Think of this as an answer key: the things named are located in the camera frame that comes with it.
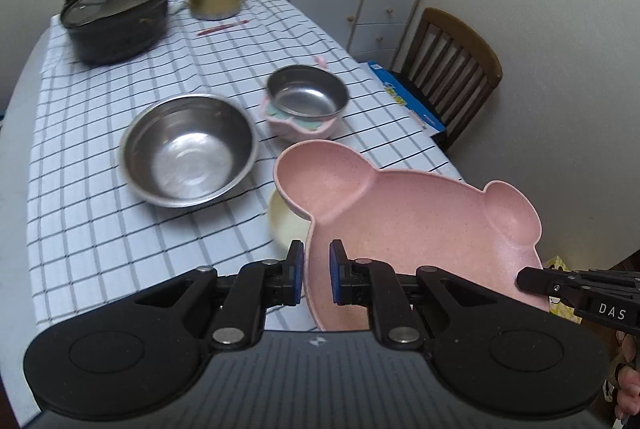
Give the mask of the person's right hand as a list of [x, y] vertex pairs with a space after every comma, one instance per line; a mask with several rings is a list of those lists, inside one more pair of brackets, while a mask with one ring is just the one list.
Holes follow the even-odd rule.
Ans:
[[617, 371], [618, 383], [615, 415], [621, 423], [639, 414], [639, 371], [634, 368], [638, 357], [636, 339], [633, 335], [617, 331], [616, 340], [620, 345], [625, 365]]

